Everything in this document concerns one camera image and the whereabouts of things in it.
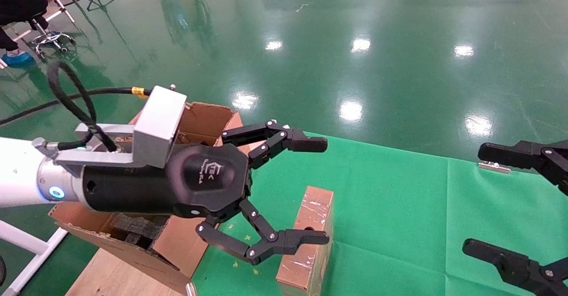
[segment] person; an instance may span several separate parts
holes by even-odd
[[[19,65],[32,61],[34,58],[18,47],[18,44],[4,32],[2,27],[13,22],[21,22],[30,19],[47,8],[47,0],[0,0],[0,49],[6,49],[2,61],[9,66]],[[42,16],[35,17],[41,27],[47,29],[49,23]],[[32,29],[36,29],[33,22],[29,21]]]

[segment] blue indicator light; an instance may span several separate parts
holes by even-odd
[[[51,194],[51,196],[53,196],[55,198],[59,198],[59,199],[65,197],[65,193],[63,192],[63,189],[60,189],[57,186],[49,187],[49,193]]]

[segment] yellow cable tag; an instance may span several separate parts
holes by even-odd
[[[144,95],[144,88],[143,87],[132,87],[132,94],[138,95],[141,99],[146,99],[148,96]]]

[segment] open cardboard box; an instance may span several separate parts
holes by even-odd
[[[135,124],[139,115],[130,124]],[[176,142],[220,146],[223,130],[240,126],[243,123],[239,113],[230,108],[191,103],[183,112]],[[127,139],[117,141],[129,142]],[[249,146],[239,149],[245,154],[249,152]],[[195,232],[202,218],[169,217],[162,232],[146,249],[126,243],[124,233],[111,226],[117,213],[95,212],[81,203],[63,202],[55,205],[49,215],[62,229],[103,248],[180,294],[185,294],[185,285],[190,282],[207,249],[207,243]]]

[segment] black cable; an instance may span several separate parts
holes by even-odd
[[[4,258],[0,256],[0,286],[6,281],[6,263],[4,263]]]
[[[151,91],[152,91],[152,89],[150,89],[150,90],[144,89],[144,95],[149,96]],[[104,88],[94,88],[93,90],[87,90],[87,94],[89,94],[89,95],[103,95],[103,94],[133,94],[133,93],[132,93],[132,87],[104,87]],[[75,100],[75,99],[78,99],[78,98],[81,97],[81,95],[79,93],[71,94],[71,95],[68,95],[68,96],[71,100]],[[40,110],[45,110],[45,108],[49,108],[49,107],[57,105],[57,104],[61,104],[61,102],[59,102],[59,100],[53,100],[51,102],[47,102],[47,103],[35,106],[33,108],[30,108],[29,110],[25,110],[25,111],[20,112],[18,114],[14,114],[14,115],[12,115],[8,118],[4,118],[4,119],[0,120],[0,126],[4,126],[6,124],[14,122],[15,120],[23,118],[24,116],[27,116],[29,114],[33,114],[35,112],[39,112]]]
[[[67,94],[63,92],[63,89],[59,85],[59,69],[62,69],[65,74],[69,76],[71,82],[73,82],[73,85],[75,85],[77,90],[79,90],[81,98],[83,98],[83,101],[87,105],[89,115],[83,112],[83,110],[81,110],[79,106],[77,106],[73,102],[73,100],[71,100],[69,96],[67,96]],[[77,77],[77,74],[71,69],[71,67],[69,67],[67,63],[61,60],[55,60],[51,62],[47,68],[47,81],[49,83],[49,88],[51,88],[51,92],[53,92],[59,102],[61,102],[61,104],[63,104],[63,106],[65,106],[67,110],[73,113],[73,115],[79,118],[79,120],[81,120],[81,122],[83,122],[87,126],[87,128],[89,128],[89,134],[87,134],[87,136],[85,136],[81,141],[60,142],[57,145],[57,149],[65,150],[78,148],[79,146],[85,146],[87,142],[91,140],[93,135],[97,135],[97,138],[101,140],[103,145],[107,148],[108,152],[115,152],[116,144],[114,144],[113,140],[97,125],[97,112],[95,112],[93,100],[91,100],[91,97],[89,96],[89,94],[87,94],[87,91],[83,87],[83,84]]]

